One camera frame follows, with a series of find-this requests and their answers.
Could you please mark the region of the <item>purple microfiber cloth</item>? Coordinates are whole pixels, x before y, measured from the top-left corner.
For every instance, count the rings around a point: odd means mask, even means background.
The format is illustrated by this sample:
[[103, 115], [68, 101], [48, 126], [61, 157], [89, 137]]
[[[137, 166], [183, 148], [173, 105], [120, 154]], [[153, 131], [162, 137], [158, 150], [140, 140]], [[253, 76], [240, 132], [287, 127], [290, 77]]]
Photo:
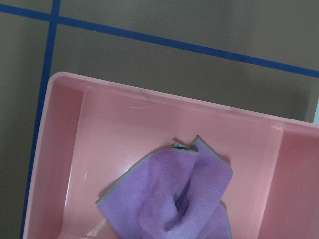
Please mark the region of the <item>purple microfiber cloth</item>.
[[222, 197], [232, 176], [230, 164], [196, 137], [143, 157], [96, 205], [122, 239], [230, 239]]

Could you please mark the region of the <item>pink plastic bin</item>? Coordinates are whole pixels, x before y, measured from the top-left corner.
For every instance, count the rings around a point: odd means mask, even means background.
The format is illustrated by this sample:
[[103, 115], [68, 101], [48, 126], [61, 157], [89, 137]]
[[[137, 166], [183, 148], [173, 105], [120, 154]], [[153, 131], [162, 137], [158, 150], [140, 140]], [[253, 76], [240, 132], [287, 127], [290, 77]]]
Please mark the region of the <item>pink plastic bin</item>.
[[23, 239], [114, 239], [96, 207], [147, 153], [200, 136], [233, 178], [235, 239], [319, 236], [317, 125], [59, 72], [46, 91]]

